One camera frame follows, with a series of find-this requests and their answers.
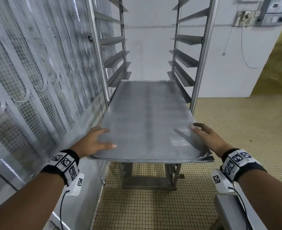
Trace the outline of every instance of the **forearm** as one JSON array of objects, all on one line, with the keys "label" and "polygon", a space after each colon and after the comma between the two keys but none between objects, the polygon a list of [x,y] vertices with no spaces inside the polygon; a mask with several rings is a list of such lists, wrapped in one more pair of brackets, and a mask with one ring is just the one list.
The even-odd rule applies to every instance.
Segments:
[{"label": "forearm", "polygon": [[282,182],[261,170],[246,172],[238,182],[267,229],[282,229]]},{"label": "forearm", "polygon": [[64,187],[57,174],[40,173],[0,205],[0,230],[42,230]]}]

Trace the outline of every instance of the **yellow wall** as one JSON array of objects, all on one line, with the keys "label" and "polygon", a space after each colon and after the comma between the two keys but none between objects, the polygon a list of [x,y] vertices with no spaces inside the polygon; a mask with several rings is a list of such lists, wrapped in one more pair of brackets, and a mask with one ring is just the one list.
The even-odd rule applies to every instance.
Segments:
[{"label": "yellow wall", "polygon": [[262,94],[282,94],[282,32],[252,92]]}]

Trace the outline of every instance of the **wire mesh panel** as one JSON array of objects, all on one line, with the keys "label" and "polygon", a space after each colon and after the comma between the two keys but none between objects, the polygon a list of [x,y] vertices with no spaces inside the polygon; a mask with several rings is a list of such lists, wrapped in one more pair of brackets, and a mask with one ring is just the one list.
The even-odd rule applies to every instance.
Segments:
[{"label": "wire mesh panel", "polygon": [[87,15],[85,0],[0,0],[0,151],[29,175],[101,92]]}]

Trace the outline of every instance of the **mosaic tile floor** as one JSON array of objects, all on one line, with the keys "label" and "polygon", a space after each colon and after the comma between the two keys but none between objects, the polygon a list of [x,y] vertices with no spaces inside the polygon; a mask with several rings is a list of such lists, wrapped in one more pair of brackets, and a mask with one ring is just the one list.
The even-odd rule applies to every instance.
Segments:
[{"label": "mosaic tile floor", "polygon": [[[282,96],[199,98],[195,118],[226,141],[253,155],[282,180]],[[95,218],[102,229],[208,229],[217,219],[210,179],[214,163],[183,164],[176,191],[125,190],[117,163],[111,163]],[[136,164],[133,175],[164,176],[164,166]]]}]

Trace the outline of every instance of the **hand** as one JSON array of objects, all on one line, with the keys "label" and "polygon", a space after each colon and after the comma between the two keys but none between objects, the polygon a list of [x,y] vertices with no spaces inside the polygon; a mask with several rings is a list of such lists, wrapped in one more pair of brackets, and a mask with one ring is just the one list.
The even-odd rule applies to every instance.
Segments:
[{"label": "hand", "polygon": [[224,139],[222,139],[214,130],[204,123],[193,123],[193,125],[191,125],[191,129],[195,134],[202,138],[206,146],[215,152],[219,158],[222,158],[222,155],[225,152],[234,148],[230,144],[226,143]]},{"label": "hand", "polygon": [[101,128],[100,126],[95,126],[86,134],[82,139],[80,139],[76,144],[70,147],[71,150],[75,151],[79,158],[92,155],[98,150],[102,149],[113,149],[116,148],[116,144],[113,143],[101,143],[97,141],[97,137],[103,133],[109,132],[107,128]]}]

